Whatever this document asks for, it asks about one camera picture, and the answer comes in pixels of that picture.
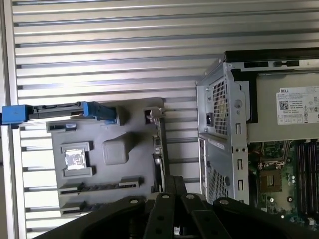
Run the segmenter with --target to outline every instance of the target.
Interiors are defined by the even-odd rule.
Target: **white label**
[[[319,123],[319,86],[280,88],[278,125]]]
[[[218,143],[218,142],[216,142],[216,141],[214,141],[214,140],[212,140],[210,138],[208,139],[208,142],[211,143],[212,145],[222,149],[222,150],[225,150],[225,146],[223,144],[221,144],[221,143]]]

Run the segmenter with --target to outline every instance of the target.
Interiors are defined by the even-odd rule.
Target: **gray plastic panel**
[[[52,134],[57,187],[66,184],[84,183],[85,186],[123,182],[123,178],[140,178],[140,186],[117,190],[99,190],[82,194],[72,193],[70,196],[59,195],[60,207],[66,203],[86,202],[89,205],[108,203],[128,195],[147,195],[154,185],[154,152],[153,138],[157,130],[155,125],[144,123],[144,108],[150,106],[164,107],[161,98],[118,102],[129,113],[129,120],[124,126],[104,125],[98,121],[78,121],[77,130]],[[117,138],[127,132],[134,133],[136,146],[129,152],[129,160],[125,164],[106,165],[103,159],[102,144],[106,140]],[[66,144],[91,142],[90,151],[86,152],[87,167],[95,168],[92,177],[68,179],[63,177],[66,167],[61,148]]]

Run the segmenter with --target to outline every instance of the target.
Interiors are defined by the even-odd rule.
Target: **horizontal metal slat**
[[[49,13],[49,12],[81,12],[81,11],[101,11],[101,10],[125,10],[125,9],[148,9],[148,8],[163,8],[163,7],[178,7],[178,6],[201,6],[212,5],[210,0],[201,0],[194,2],[192,0],[161,0],[158,1],[107,1],[107,2],[88,2],[88,3],[69,3],[55,5],[31,5],[31,6],[14,6],[13,14],[34,14],[34,13]]]
[[[103,64],[86,66],[68,66],[68,67],[45,67],[45,68],[25,68],[17,69],[18,76],[50,76],[63,74],[86,74],[98,72],[117,72],[117,71],[138,71],[151,69],[177,69],[177,68],[199,68],[208,66],[211,59],[196,60],[175,60],[175,61],[155,61],[138,62],[126,64]]]
[[[167,146],[170,159],[198,158],[198,143],[170,143]]]
[[[195,89],[195,81],[172,81],[143,84],[120,84],[120,85],[98,85],[83,87],[64,87],[64,88],[42,88],[30,90],[18,90],[19,97],[37,97],[37,96],[60,96],[82,93],[98,92],[130,92],[130,91],[155,91],[155,90],[173,90],[173,89]]]
[[[24,168],[54,168],[52,150],[22,152],[22,166]]]
[[[166,133],[167,139],[197,138],[197,130],[171,131]]]
[[[197,122],[167,123],[165,125],[165,128],[166,128],[166,131],[198,129],[198,123]]]
[[[55,171],[24,172],[23,183],[25,188],[56,186]]]
[[[46,130],[45,123],[38,123],[38,124],[24,124],[20,127],[21,131],[30,131],[30,130]]]
[[[25,192],[24,201],[26,208],[58,207],[58,191]]]
[[[232,1],[232,12],[247,12],[247,11],[272,11],[272,10],[294,10],[294,9],[311,9],[318,8],[317,1]],[[215,2],[210,0],[192,1],[192,0],[161,0],[160,2],[148,1],[109,1],[109,2],[90,2],[90,3],[74,3],[74,4],[55,4],[55,5],[31,5],[31,6],[14,6],[14,14],[34,14],[34,13],[67,13],[81,11],[101,11],[101,10],[121,10],[121,9],[144,9],[144,8],[159,8],[159,7],[179,7],[179,6],[214,6],[214,13],[229,12],[229,2]]]
[[[141,30],[157,28],[178,28],[178,27],[197,27],[212,26],[212,18],[194,19],[169,19],[169,20],[145,20],[145,21],[120,21],[102,23],[83,23],[83,24],[63,24],[50,26],[17,26],[14,34],[18,35],[37,35],[37,34],[58,34],[58,33],[79,33],[79,32],[98,32],[98,31],[121,31],[121,30]]]
[[[41,138],[41,139],[22,139],[21,147],[43,147],[52,148],[52,139]]]
[[[184,178],[199,177],[199,163],[178,163],[169,166],[170,174]]]
[[[205,15],[202,15],[201,18],[193,18],[192,14],[203,14],[203,13],[214,13],[214,6],[210,7],[181,7],[181,8],[157,8],[157,9],[144,9],[144,10],[126,10],[126,11],[113,11],[105,14],[105,11],[95,12],[82,12],[82,13],[70,13],[70,14],[37,14],[37,15],[16,15],[13,17],[14,22],[36,22],[36,21],[73,21],[73,20],[96,20],[96,19],[108,19],[121,17],[144,17],[144,16],[179,16],[183,15],[184,19],[170,19],[170,24],[174,24],[174,21],[180,22],[183,21],[185,24],[188,24],[189,21],[192,21],[192,24],[199,24],[200,22],[208,21],[206,24],[231,24],[231,23],[251,23],[251,22],[296,22],[299,21],[314,21],[319,19],[319,15],[316,12],[307,12],[307,13],[286,13],[281,14],[280,12],[273,12],[272,14],[260,14],[260,15],[237,15],[237,16],[215,16],[207,18]],[[139,21],[131,22],[131,24],[139,24]]]
[[[303,30],[303,29],[318,29],[319,23],[317,21],[299,22],[298,19],[292,22],[249,22],[249,23],[232,23],[232,24],[220,24],[214,25],[211,22],[211,18],[199,18],[202,21],[188,21],[183,20],[168,20],[168,22],[161,22],[161,20],[154,20],[151,22],[142,22],[129,26],[127,23],[118,23],[114,27],[110,26],[110,23],[90,23],[90,24],[76,24],[76,25],[60,25],[60,26],[26,26],[15,27],[14,33],[18,35],[37,35],[37,34],[58,34],[58,33],[80,33],[80,32],[97,32],[97,31],[119,31],[129,29],[157,29],[157,28],[179,28],[179,27],[201,27],[210,26],[215,34],[228,34],[228,33],[249,33],[249,32],[272,32],[282,30]]]
[[[41,138],[41,137],[51,137],[50,133],[45,130],[21,130],[21,138]]]
[[[214,49],[202,48],[181,48],[170,50],[143,50],[143,51],[126,51],[112,53],[96,53],[96,54],[77,54],[77,55],[62,55],[62,56],[29,56],[17,57],[17,65],[29,64],[49,64],[63,62],[82,62],[82,61],[102,61],[102,60],[127,60],[153,57],[170,57],[170,56],[196,56],[213,54]]]
[[[112,19],[125,17],[149,17],[149,16],[171,16],[171,15],[187,15],[187,14],[205,14],[211,13],[212,9],[205,6],[181,6],[172,8],[154,8],[143,10],[118,10],[118,11],[96,11],[91,12],[68,13],[68,14],[34,14],[34,15],[14,15],[15,23],[23,22],[42,22],[42,21],[72,21],[86,19]]]
[[[183,35],[201,35],[213,34],[214,30],[209,26],[188,27],[188,28],[165,28],[165,29],[144,29],[144,30],[126,30],[110,32],[89,32],[89,33],[72,33],[72,34],[55,34],[55,35],[38,35],[34,36],[16,36],[16,44],[28,43],[50,43],[50,42],[69,42],[69,41],[97,41],[113,39],[134,39],[140,37],[165,37],[165,36],[183,36]]]
[[[39,212],[26,212],[25,218],[26,219],[37,219],[37,218],[59,218],[61,217],[60,210],[54,211],[39,211]]]
[[[64,217],[54,219],[32,219],[26,221],[26,228],[55,228],[66,224],[78,217]]]
[[[174,91],[153,91],[153,92],[139,92],[139,93],[118,93],[118,94],[96,94],[96,95],[81,95],[81,96],[63,96],[63,97],[51,97],[51,98],[33,98],[33,99],[19,99],[19,104],[37,105],[41,102],[44,105],[49,104],[63,104],[76,101],[121,101],[121,100],[134,100],[143,99],[149,97],[162,97],[162,98],[174,98],[174,97],[194,97],[196,96],[196,90],[174,90]]]
[[[161,40],[161,41],[134,41],[125,43],[100,43],[100,44],[76,44],[68,46],[41,46],[16,48],[17,56],[36,56],[36,55],[55,55],[68,53],[94,53],[94,52],[120,52],[132,50],[156,50],[172,48],[204,47],[214,43],[214,39],[180,39],[180,40]]]
[[[33,239],[39,235],[42,235],[43,233],[45,233],[46,231],[40,231],[40,232],[27,232],[26,233],[26,238],[27,239]]]
[[[79,82],[94,82],[94,81],[121,81],[149,79],[150,76],[156,78],[170,78],[170,77],[198,77],[203,74],[205,68],[193,69],[179,69],[179,70],[153,70],[153,71],[136,71],[136,72],[119,72],[107,74],[85,74],[85,75],[71,75],[71,76],[48,76],[48,77],[34,77],[34,78],[18,78],[18,85],[46,85],[46,84],[65,84],[72,86]]]

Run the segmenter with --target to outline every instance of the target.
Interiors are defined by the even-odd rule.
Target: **blue latch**
[[[115,107],[107,107],[97,102],[82,101],[83,116],[94,117],[96,120],[105,120],[108,124],[116,124]]]
[[[21,124],[28,121],[32,106],[16,105],[2,107],[2,125]]]
[[[46,119],[52,117],[74,116],[82,114],[84,117],[105,120],[105,124],[116,124],[117,112],[115,107],[107,107],[97,102],[76,102],[59,105],[15,105],[3,106],[2,125],[19,125],[29,120]]]

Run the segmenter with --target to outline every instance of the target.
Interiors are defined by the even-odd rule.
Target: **motherboard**
[[[317,140],[251,143],[248,153],[250,204],[319,230]]]

